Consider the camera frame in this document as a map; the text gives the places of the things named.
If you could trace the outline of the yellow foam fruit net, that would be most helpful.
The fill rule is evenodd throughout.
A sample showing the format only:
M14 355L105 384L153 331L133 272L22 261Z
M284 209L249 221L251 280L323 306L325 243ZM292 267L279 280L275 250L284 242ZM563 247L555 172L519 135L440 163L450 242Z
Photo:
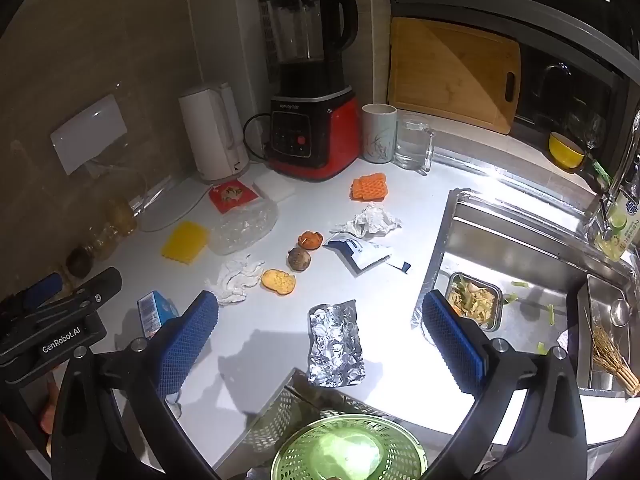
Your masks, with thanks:
M172 261L190 264L205 247L207 239L208 231L204 226L183 221L171 232L160 255Z

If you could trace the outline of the orange peel slice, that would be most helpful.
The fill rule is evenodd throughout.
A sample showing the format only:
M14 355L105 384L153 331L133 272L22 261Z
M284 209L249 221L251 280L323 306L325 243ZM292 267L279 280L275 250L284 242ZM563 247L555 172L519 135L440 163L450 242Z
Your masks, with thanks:
M292 274L277 269L269 269L262 272L260 277L262 286L280 296L290 294L296 286L296 278Z

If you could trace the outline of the red snack wrapper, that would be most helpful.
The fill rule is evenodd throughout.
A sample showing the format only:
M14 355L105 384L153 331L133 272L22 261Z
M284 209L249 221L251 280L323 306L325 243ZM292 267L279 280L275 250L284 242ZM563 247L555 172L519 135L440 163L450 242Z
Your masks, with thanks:
M221 214L226 214L231 209L257 200L258 195L239 180L232 180L213 186L208 191L208 198Z

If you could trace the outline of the clear plastic bag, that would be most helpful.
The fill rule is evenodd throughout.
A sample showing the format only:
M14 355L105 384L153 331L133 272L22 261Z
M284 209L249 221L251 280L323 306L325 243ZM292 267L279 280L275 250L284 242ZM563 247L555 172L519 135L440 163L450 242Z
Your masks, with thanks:
M279 219L278 205L258 198L232 208L219 217L209 231L207 245L216 255L240 252L262 240Z

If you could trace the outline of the aluminium foil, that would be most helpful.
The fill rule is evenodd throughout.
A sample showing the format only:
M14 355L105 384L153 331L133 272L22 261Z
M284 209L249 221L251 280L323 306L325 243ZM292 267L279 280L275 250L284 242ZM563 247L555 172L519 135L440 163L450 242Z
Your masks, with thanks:
M319 304L308 312L307 378L320 388L359 385L366 377L356 301Z

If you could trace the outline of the blue white torn packet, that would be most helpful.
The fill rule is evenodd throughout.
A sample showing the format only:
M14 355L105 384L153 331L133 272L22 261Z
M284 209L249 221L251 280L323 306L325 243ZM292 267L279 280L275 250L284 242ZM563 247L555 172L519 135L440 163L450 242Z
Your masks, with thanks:
M334 234L323 246L338 252L356 275L390 258L387 247L349 233Z

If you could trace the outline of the white sponge block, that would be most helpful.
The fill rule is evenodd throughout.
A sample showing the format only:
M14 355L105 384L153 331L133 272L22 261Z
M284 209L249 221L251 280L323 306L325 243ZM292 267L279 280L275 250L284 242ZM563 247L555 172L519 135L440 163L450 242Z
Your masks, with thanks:
M295 194L294 184L273 170L257 177L253 186L262 198L273 203L281 203Z

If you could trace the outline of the straw pot brush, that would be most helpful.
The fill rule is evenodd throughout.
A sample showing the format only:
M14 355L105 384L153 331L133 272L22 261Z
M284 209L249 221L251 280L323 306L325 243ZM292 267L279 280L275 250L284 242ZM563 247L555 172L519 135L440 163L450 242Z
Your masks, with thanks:
M593 315L590 327L592 359L598 367L612 375L627 396L639 394L639 378L623 357L620 347L605 330L600 315Z

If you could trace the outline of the green dish soap bottle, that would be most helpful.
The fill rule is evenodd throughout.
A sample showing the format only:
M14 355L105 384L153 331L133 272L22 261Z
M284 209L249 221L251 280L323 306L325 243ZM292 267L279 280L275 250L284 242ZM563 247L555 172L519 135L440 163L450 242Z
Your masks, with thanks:
M624 191L618 192L596 235L596 245L611 260L617 261L639 232L639 205Z

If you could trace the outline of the crumpled white tissue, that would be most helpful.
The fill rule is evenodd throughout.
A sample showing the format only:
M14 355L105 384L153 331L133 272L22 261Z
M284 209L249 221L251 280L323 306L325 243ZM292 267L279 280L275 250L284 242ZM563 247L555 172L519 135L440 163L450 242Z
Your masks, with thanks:
M331 233L346 233L357 238L384 236L401 227L401 221L382 205L370 204L350 220L337 224Z

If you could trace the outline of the orange foam fruit net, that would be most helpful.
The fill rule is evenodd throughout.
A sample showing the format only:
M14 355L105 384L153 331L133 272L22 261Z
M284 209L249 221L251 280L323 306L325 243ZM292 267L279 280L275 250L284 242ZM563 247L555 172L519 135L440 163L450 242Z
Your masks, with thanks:
M386 175L369 174L352 181L350 198L360 202L379 202L384 200L388 193Z

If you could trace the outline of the clear glass pitcher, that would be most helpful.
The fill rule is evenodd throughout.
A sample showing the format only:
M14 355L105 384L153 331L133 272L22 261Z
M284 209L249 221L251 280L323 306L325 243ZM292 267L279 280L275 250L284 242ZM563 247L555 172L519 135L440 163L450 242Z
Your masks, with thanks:
M426 176L431 171L434 131L424 119L404 117L398 120L394 163Z

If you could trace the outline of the white ceramic cup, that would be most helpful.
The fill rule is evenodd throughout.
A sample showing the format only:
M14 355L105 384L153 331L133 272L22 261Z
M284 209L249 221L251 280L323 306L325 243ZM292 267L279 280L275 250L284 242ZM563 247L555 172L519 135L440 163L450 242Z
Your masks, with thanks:
M394 159L397 138L396 107L371 103L362 111L362 156L368 162L387 164Z

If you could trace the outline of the wooden cutting board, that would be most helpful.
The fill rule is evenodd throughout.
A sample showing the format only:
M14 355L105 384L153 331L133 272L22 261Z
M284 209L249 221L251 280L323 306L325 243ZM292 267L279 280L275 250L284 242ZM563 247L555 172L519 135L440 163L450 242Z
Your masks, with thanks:
M457 24L392 19L387 99L393 106L508 134L520 83L516 41Z

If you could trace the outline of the white wall socket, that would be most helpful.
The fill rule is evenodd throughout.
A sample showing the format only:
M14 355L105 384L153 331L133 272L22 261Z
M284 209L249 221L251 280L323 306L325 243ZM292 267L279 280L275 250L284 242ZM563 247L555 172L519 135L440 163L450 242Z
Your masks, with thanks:
M128 131L112 94L104 96L50 134L55 153L69 176L99 156Z

